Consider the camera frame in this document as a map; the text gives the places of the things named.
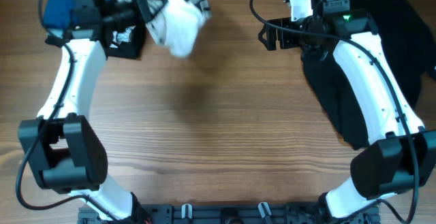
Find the white t-shirt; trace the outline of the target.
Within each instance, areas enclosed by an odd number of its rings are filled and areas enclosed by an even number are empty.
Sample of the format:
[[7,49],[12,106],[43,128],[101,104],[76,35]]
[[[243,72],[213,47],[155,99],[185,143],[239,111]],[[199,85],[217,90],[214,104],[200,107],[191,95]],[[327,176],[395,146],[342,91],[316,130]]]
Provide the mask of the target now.
[[167,48],[175,57],[185,58],[191,54],[200,29],[211,16],[208,0],[168,0],[145,26],[156,44]]

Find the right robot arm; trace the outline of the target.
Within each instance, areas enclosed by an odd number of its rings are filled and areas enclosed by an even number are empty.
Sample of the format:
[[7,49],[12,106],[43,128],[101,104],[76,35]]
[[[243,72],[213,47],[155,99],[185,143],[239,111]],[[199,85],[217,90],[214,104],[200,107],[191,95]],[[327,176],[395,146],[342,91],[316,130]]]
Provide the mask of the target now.
[[342,223],[390,197],[411,192],[414,216],[419,189],[435,167],[435,132],[409,107],[384,56],[377,26],[366,11],[265,20],[259,40],[302,48],[302,62],[339,68],[364,119],[367,147],[350,164],[350,176],[318,199],[317,223]]

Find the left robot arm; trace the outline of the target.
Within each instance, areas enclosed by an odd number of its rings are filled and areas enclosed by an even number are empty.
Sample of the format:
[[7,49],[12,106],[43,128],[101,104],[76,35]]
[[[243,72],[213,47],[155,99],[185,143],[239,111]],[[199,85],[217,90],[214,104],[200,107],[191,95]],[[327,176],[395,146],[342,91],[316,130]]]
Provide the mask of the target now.
[[44,107],[33,120],[21,122],[18,139],[23,167],[30,167],[37,185],[82,200],[79,223],[170,223],[168,205],[143,205],[108,174],[108,156],[88,122],[99,73],[108,58],[112,33],[153,18],[148,0],[118,3],[76,0],[71,22],[49,38],[62,49],[56,80]]

